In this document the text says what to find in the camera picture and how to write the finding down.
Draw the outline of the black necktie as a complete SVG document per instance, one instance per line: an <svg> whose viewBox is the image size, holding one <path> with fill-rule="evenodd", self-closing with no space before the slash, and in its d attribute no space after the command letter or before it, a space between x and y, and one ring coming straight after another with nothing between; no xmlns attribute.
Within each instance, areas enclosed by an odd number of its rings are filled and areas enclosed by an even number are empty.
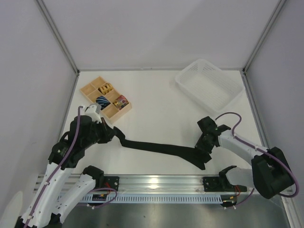
<svg viewBox="0 0 304 228"><path fill-rule="evenodd" d="M115 136L119 139L121 145L125 148L180 157L181 159L191 163L201 170L205 170L205 164L211 160L210 154L204 150L170 144L131 141L127 140L124 133L117 127L114 127L114 131L116 133Z"/></svg>

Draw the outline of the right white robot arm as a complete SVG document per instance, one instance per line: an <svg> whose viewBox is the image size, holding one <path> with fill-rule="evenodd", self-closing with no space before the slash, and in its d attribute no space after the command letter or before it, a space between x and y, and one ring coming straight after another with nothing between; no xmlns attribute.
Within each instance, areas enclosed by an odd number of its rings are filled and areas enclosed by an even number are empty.
<svg viewBox="0 0 304 228"><path fill-rule="evenodd" d="M251 187L264 198L281 195L284 190L296 185L295 177L283 151L277 147L258 146L236 134L235 128L217 125L209 116L197 122L202 131L196 146L207 153L214 147L233 152L251 167L242 169L231 166L223 170L224 178L231 185Z"/></svg>

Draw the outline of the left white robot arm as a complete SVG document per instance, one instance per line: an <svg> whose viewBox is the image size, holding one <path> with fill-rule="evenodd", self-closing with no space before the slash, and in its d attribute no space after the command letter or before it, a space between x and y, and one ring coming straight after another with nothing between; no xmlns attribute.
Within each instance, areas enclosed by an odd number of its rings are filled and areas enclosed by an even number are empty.
<svg viewBox="0 0 304 228"><path fill-rule="evenodd" d="M43 181L27 211L18 217L17 228L60 228L69 213L88 193L103 191L117 193L116 189L104 185L104 172L88 166L78 181L63 197L62 188L86 149L98 143L108 143L116 132L104 119L93 121L91 117L79 115L70 130L52 148Z"/></svg>

